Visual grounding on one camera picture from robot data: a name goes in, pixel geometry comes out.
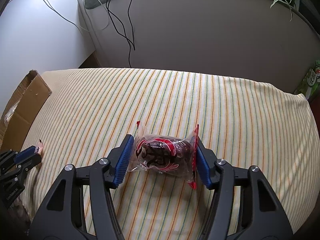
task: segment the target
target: power cord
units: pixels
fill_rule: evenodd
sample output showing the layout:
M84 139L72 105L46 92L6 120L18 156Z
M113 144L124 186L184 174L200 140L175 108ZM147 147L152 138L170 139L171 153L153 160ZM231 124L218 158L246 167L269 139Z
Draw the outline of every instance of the power cord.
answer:
M66 19L65 17L63 17L60 13L58 13L57 10L55 10L55 9L53 8L53 6L50 4L50 2L49 2L48 0L43 0L43 1L44 1L44 3L45 3L51 10L53 10L56 14L58 14L61 18L63 18L63 19L66 20L67 22L73 24L73 25L76 26L77 28L81 28L81 29L83 29L83 30L85 30L85 31L87 31L87 32L90 32L89 30L87 30L87 29L81 27L80 25L75 24L75 23L73 23L72 21L70 21L70 20ZM130 44L132 44L133 50L136 50L136 49L135 49L135 44L134 44L133 25L132 25L131 18L130 18L130 14L129 14L130 6L131 6L131 4L132 4L132 0L130 0L129 6L128 6L128 18L129 18L130 25L131 25L132 41L131 41L131 40L127 37L127 35L126 35L123 22L122 22L113 12L111 12L111 11L109 10L110 2L111 2L111 0L109 0L109 3L108 3L108 0L106 1L105 10L107 11L107 13L108 13L108 15L109 15L109 18L111 19L112 24L113 24L116 32L117 32L120 36L124 37L124 38L127 40L128 44L129 44L128 62L129 62L130 68L132 68L131 63L130 63L130 55L131 55L131 45L130 45ZM112 14L114 17L116 17L117 20L121 23L122 28L123 28L123 31L124 31L124 35L121 34L121 33L118 31L118 29L116 28L116 25L115 25L115 23L114 23L114 21L113 21L113 19L112 19L112 17L111 17L111 14ZM98 31L104 30L107 26L108 26L108 24L107 24L104 28L102 28L102 29L100 29L100 30L98 30Z
M72 21L70 21L70 20L66 19L65 17L63 17L60 13L58 13L58 12L52 7L52 5L49 3L48 0L46 0L46 1L47 1L47 2L44 1L44 3L45 3L52 11L54 11L56 14L58 14L61 18L65 19L67 22L73 24L73 25L76 26L77 28L81 28L81 29L89 32L89 30L87 30L87 29L81 27L80 25L75 24L75 23L73 23Z
M130 24L131 24L132 40L133 40L133 42L127 37L126 32L125 32L125 28L124 28L124 24L122 23L122 21L121 21L114 13L112 13L112 12L109 10L110 2L111 2L111 0L107 0L107 1L106 1L106 9L107 9L107 12L108 12L108 14L109 14L109 17L110 17L110 19L111 19L111 21L112 21L112 24L113 24L116 32L117 32L120 36L124 37L124 38L127 40L128 44L129 44L128 62L129 62L130 68L132 68L131 63L130 63L130 54L131 54L131 45L130 45L130 43L131 43L132 46L133 46L133 50L136 50L135 44L134 44L133 26L132 26L132 22L131 22L130 15L129 15L129 10L130 10L130 6L131 6L131 3L132 3L132 0L130 0L130 4L129 4L129 7L128 7L128 18L129 18L129 21L130 21ZM121 23L122 28L123 28L123 30L124 30L124 35L121 34L121 33L118 31L118 29L116 28L116 25L115 25L115 23L114 23L114 21L113 21L113 19L112 19L112 17L111 17L110 14L112 14L114 17L116 17L117 20Z

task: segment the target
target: black cable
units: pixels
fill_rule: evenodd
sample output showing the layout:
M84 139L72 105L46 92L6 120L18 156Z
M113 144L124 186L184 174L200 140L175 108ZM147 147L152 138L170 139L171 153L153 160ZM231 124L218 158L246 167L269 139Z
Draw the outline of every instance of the black cable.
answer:
M131 45L130 45L130 43L133 45L133 50L135 50L135 45L134 45L134 43L133 43L130 39L128 39L128 37L127 37L127 35L126 35L126 33L125 33L124 24L122 23L122 21L121 21L114 13L112 13L112 12L109 10L110 2L111 2L111 0L109 1L109 3L108 3L108 0L106 1L106 9L107 9L107 11L108 11L109 17L110 17L110 19L111 19L111 21L112 21L112 24L113 24L116 32L117 32L120 36L124 37L124 38L127 40L128 44L129 44L128 62L129 62L130 68L132 68L131 63L130 63L130 54L131 54ZM115 16L115 17L118 19L118 21L121 23L122 28L123 28L123 30L124 30L124 35L122 35L122 34L118 31L118 29L116 28L116 25L115 25L115 23L114 23L114 21L113 21L113 19L112 19L112 17L111 17L110 14L112 14L113 16Z
M128 7L128 18L129 18L129 21L130 21L130 24L131 24L132 41L133 41L133 46L134 46L133 26L132 26L132 22L131 22L130 15L129 15L129 10L130 10L131 3L132 3L132 0L130 0L130 4L129 4L129 7Z

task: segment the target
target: green plant leaf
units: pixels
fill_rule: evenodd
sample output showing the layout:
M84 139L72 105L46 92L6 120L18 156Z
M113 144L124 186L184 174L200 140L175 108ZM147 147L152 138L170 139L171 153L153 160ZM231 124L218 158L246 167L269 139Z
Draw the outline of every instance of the green plant leaf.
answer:
M287 2L287 0L284 0L286 3L287 3L287 5L289 6L289 9L290 9L290 13L291 13L291 19L290 19L290 21L292 20L292 10L291 10L291 6L290 6L290 4Z
M270 5L270 9L272 8L272 6L275 5L276 2L278 2L279 0L273 0L272 4Z

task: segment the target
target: plastic wrapper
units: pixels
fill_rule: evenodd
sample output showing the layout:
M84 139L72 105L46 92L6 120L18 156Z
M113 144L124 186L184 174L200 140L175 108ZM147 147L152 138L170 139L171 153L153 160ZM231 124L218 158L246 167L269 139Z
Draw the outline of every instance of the plastic wrapper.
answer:
M137 122L138 134L134 139L128 171L152 169L184 178L196 189L196 146L198 126L188 138L148 134L146 127Z
M10 107L9 111L5 114L4 116L4 125L6 127L8 127L8 123L11 119L11 117L13 116L14 111L17 108L17 105L19 104L20 100L18 102L16 102L13 106Z

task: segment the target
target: striped bed sheet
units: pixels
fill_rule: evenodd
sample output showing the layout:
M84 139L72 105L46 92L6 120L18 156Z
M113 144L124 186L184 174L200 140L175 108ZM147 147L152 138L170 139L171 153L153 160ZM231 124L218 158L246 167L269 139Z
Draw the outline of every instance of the striped bed sheet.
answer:
M50 71L52 90L23 149L44 142L43 165L28 175L21 199L34 217L68 163L86 166L137 133L142 120L154 134L187 136L199 124L206 148L233 166L258 165L276 192L295 232L315 206L320 189L320 143L303 95L251 80L152 69L99 68ZM197 180L154 171L129 172L111 192L125 239L197 239L213 192ZM86 225L94 234L89 190ZM239 189L229 233L235 231Z

